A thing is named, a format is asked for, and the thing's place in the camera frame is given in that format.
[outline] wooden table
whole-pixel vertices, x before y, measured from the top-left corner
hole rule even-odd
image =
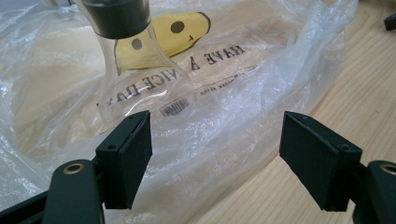
[[[396,162],[396,31],[385,31],[383,23],[395,12],[395,1],[359,2],[346,28],[341,72],[310,114],[362,148],[364,165]],[[193,223],[353,223],[354,206],[346,213],[321,211],[277,156]]]

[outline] black cap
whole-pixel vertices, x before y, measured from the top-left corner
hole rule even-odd
[[[82,0],[95,25],[93,30],[108,39],[137,35],[149,25],[148,0]]]

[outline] screw hole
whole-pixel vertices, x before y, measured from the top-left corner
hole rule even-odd
[[[340,147],[340,149],[343,149],[344,151],[350,150],[350,146],[347,144],[340,145],[339,147]]]
[[[84,164],[74,163],[64,168],[64,174],[73,175],[80,172],[82,169],[84,169]]]
[[[114,145],[110,145],[110,146],[107,147],[107,149],[109,149],[109,150],[113,150],[115,148],[116,148],[116,146],[114,146]]]
[[[396,166],[392,164],[381,164],[381,169],[391,175],[396,175]]]

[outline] glass bottle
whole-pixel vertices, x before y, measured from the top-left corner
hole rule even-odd
[[[150,23],[149,0],[77,0],[106,61],[97,103],[107,125],[149,110],[176,115],[195,100],[189,76],[167,58]]]

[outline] yellow sticker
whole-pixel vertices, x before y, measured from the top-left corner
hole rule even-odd
[[[210,30],[210,19],[202,12],[167,14],[152,19],[152,27],[161,49],[171,57],[192,48],[206,35]],[[117,40],[115,56],[119,74],[166,64],[151,41],[149,32]]]

